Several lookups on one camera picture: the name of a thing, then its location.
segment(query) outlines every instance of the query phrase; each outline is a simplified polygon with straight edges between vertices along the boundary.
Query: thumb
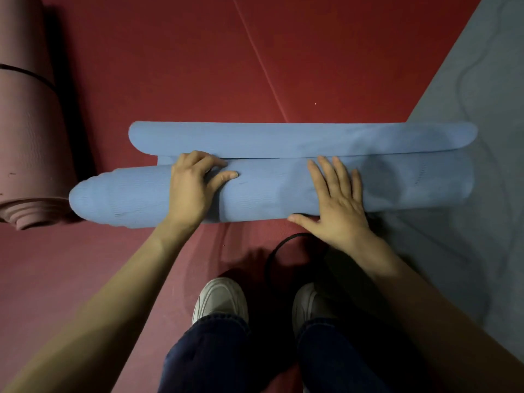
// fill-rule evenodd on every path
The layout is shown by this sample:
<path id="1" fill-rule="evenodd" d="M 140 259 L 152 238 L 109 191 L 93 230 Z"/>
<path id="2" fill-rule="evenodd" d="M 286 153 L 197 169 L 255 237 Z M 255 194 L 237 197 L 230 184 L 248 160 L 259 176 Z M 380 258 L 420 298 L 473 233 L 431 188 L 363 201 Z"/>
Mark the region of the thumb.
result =
<path id="1" fill-rule="evenodd" d="M 316 235 L 316 231 L 318 229 L 318 222 L 315 222 L 311 218 L 308 218 L 307 216 L 301 215 L 301 214 L 291 214 L 288 217 L 288 221 L 298 224 L 299 226 L 302 226 L 307 231 L 310 231 L 314 235 Z"/>
<path id="2" fill-rule="evenodd" d="M 231 179 L 237 178 L 239 176 L 238 172 L 235 171 L 223 171 L 216 174 L 207 184 L 207 188 L 212 194 L 215 194 L 223 184 Z"/>

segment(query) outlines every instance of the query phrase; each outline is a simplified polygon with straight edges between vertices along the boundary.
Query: black cable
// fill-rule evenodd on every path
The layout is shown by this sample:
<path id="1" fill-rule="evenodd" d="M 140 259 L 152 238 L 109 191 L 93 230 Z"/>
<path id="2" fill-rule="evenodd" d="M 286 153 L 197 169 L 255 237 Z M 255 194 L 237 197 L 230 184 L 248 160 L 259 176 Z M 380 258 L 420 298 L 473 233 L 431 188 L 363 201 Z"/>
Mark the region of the black cable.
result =
<path id="1" fill-rule="evenodd" d="M 11 65 L 6 65 L 4 63 L 0 63 L 0 70 L 10 70 L 10 71 L 13 71 L 13 72 L 18 72 L 18 73 L 22 73 L 22 74 L 26 74 L 28 76 L 31 76 L 33 78 L 36 78 L 37 80 L 41 81 L 42 83 L 44 83 L 45 85 L 47 85 L 49 88 L 51 88 L 53 90 L 53 92 L 55 92 L 56 94 L 57 91 L 56 91 L 56 86 L 51 83 L 47 78 L 45 77 L 42 77 L 41 75 L 39 74 L 36 74 L 36 73 L 33 73 L 33 72 L 30 72 L 29 70 L 25 70 L 25 69 L 22 69 L 21 67 L 16 67 L 16 66 L 11 66 Z"/>
<path id="2" fill-rule="evenodd" d="M 273 251 L 271 251 L 271 254 L 268 255 L 267 260 L 266 260 L 266 264 L 264 265 L 264 281 L 266 282 L 267 287 L 273 293 L 273 295 L 275 295 L 276 297 L 279 297 L 281 299 L 292 299 L 294 297 L 294 294 L 295 294 L 295 291 L 296 291 L 295 288 L 299 288 L 302 285 L 304 285 L 307 282 L 309 282 L 309 281 L 305 281 L 306 279 L 298 279 L 298 281 L 296 281 L 295 284 L 293 284 L 293 285 L 296 285 L 296 287 L 292 286 L 291 289 L 288 292 L 283 292 L 283 291 L 278 290 L 275 287 L 275 285 L 272 283 L 272 280 L 271 280 L 271 275 L 270 275 L 271 266 L 272 266 L 272 263 L 273 263 L 273 261 L 275 260 L 275 258 L 277 256 L 278 250 L 280 248 L 282 248 L 282 246 L 285 243 L 287 243 L 288 241 L 291 241 L 293 238 L 297 238 L 297 237 L 309 237 L 309 238 L 314 238 L 315 240 L 318 240 L 318 238 L 315 237 L 311 233 L 296 233 L 296 234 L 292 234 L 291 236 L 286 237 L 284 240 L 282 240 L 280 243 L 278 243 L 278 245 L 275 247 L 275 249 Z M 312 264 L 306 266 L 306 268 L 308 270 L 311 270 L 311 267 L 313 267 Z"/>

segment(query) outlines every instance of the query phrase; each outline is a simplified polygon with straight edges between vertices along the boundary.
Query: leg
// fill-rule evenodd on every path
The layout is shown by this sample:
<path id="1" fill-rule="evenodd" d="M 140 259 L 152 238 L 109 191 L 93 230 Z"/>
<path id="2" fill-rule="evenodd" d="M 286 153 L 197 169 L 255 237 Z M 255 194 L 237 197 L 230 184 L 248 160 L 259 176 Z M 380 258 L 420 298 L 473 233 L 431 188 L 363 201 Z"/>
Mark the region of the leg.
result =
<path id="1" fill-rule="evenodd" d="M 311 393 L 390 392 L 341 333 L 313 284 L 302 287 L 293 303 L 293 329 L 302 379 Z"/>
<path id="2" fill-rule="evenodd" d="M 159 393 L 252 391 L 252 337 L 247 303 L 231 279 L 211 280 L 193 313 L 193 326 L 169 351 Z"/>

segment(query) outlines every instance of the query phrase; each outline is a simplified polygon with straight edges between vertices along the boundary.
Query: mat seam line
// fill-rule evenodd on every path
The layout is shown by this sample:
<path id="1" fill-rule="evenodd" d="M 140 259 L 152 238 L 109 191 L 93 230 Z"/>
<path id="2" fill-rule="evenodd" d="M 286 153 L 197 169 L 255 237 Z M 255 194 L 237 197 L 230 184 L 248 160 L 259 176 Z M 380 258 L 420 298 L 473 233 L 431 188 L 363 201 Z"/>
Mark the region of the mat seam line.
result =
<path id="1" fill-rule="evenodd" d="M 240 11 L 240 7 L 236 0 L 233 0 L 233 4 L 235 5 L 236 12 L 239 14 L 239 18 L 242 21 L 242 25 L 244 26 L 244 30 L 246 31 L 247 38 L 249 39 L 249 42 L 251 44 L 251 47 L 253 48 L 253 51 L 255 52 L 255 55 L 258 59 L 258 63 L 260 64 L 260 67 L 262 68 L 262 71 L 264 72 L 264 75 L 266 77 L 267 83 L 269 85 L 269 88 L 271 89 L 271 92 L 273 94 L 273 98 L 275 98 L 275 102 L 277 103 L 277 106 L 279 108 L 280 113 L 282 114 L 282 117 L 284 118 L 284 121 L 286 123 L 289 123 L 289 119 L 287 115 L 285 114 L 284 107 L 280 103 L 280 99 L 278 98 L 277 91 L 275 90 L 275 87 L 273 86 L 271 79 L 269 78 L 269 73 L 267 72 L 267 69 L 262 62 L 262 58 L 260 57 L 260 54 L 258 52 L 258 49 L 255 45 L 255 42 L 253 41 L 251 37 L 251 33 L 249 32 L 249 29 L 247 28 L 246 20 L 244 19 L 244 15 L 242 15 L 242 12 Z"/>

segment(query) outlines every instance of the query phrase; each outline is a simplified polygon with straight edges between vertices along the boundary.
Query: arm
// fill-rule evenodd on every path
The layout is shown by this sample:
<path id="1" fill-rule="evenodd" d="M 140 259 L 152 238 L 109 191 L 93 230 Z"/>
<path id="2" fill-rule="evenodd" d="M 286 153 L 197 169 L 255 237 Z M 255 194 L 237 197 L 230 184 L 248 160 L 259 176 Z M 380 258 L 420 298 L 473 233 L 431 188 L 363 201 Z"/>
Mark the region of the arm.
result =
<path id="1" fill-rule="evenodd" d="M 12 392 L 110 392 L 146 323 L 175 258 L 232 171 L 208 184 L 226 163 L 207 153 L 182 154 L 171 170 L 169 212 L 124 266 L 6 387 Z"/>
<path id="2" fill-rule="evenodd" d="M 318 194 L 320 220 L 314 222 L 298 214 L 288 219 L 355 260 L 449 390 L 524 391 L 524 365 L 371 232 L 358 172 L 352 171 L 350 180 L 336 157 L 333 165 L 324 157 L 319 157 L 318 163 L 324 176 L 311 160 L 308 168 Z"/>

